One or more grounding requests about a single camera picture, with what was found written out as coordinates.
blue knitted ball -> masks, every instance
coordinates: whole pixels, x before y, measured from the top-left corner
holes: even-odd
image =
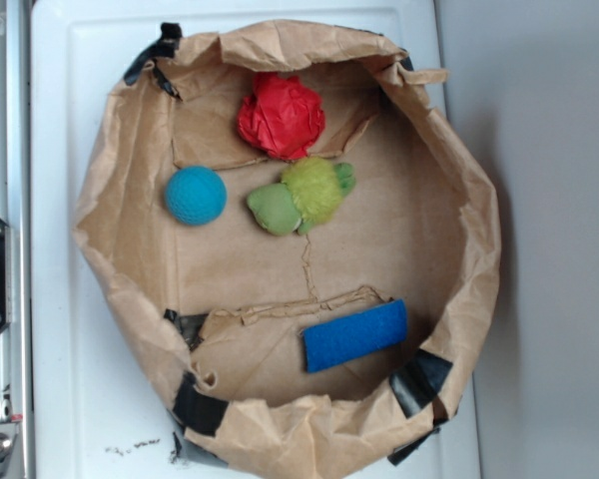
[[[167,208],[185,225],[212,222],[227,204],[227,188],[220,176],[207,167],[187,167],[169,180],[165,191]]]

green plush toy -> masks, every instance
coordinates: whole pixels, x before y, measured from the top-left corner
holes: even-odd
[[[308,157],[282,173],[282,181],[253,190],[247,204],[267,232],[307,234],[326,223],[355,186],[352,165]]]

black duct tape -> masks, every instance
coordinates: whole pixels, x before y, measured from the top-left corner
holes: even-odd
[[[423,349],[388,379],[406,418],[412,417],[437,397],[452,363]]]
[[[412,66],[412,60],[410,60],[410,55],[399,62],[403,68],[408,70],[409,72],[414,71],[414,67]]]
[[[410,454],[415,452],[419,448],[419,446],[426,441],[426,439],[428,439],[433,434],[437,434],[438,432],[439,428],[437,427],[436,429],[433,429],[428,434],[420,437],[416,441],[395,449],[395,451],[388,456],[388,461],[390,461],[390,464],[392,464],[393,466],[398,466],[399,464],[401,464],[401,462],[406,460],[408,456],[410,456]]]
[[[197,433],[215,436],[229,407],[229,401],[204,395],[195,386],[196,376],[186,372],[178,390],[173,413],[182,424]]]
[[[185,436],[184,427],[173,418],[175,430],[173,431],[174,449],[171,451],[171,462],[194,461],[207,466],[228,468],[229,463],[223,461],[212,452],[207,451],[195,442],[191,442]]]
[[[182,28],[177,23],[163,23],[161,26],[162,36],[154,43],[149,45],[131,64],[129,69],[124,74],[124,82],[127,86],[134,85],[140,75],[142,74],[142,70],[144,66],[147,64],[149,60],[165,57],[165,58],[174,58],[176,56],[176,50],[180,48],[180,39],[182,38]]]
[[[207,314],[193,314],[190,316],[180,316],[176,311],[167,309],[164,313],[164,319],[168,319],[176,327],[178,332],[184,338],[189,346],[189,350],[194,350],[202,343],[200,330],[207,319]]]

blue foam block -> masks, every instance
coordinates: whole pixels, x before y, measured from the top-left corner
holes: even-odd
[[[406,339],[403,300],[309,327],[303,332],[306,369],[318,372]]]

red tissue paper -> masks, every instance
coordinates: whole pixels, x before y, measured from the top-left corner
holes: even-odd
[[[275,73],[257,73],[253,94],[238,113],[238,132],[272,158],[298,160],[307,155],[325,127],[321,97],[300,83]]]

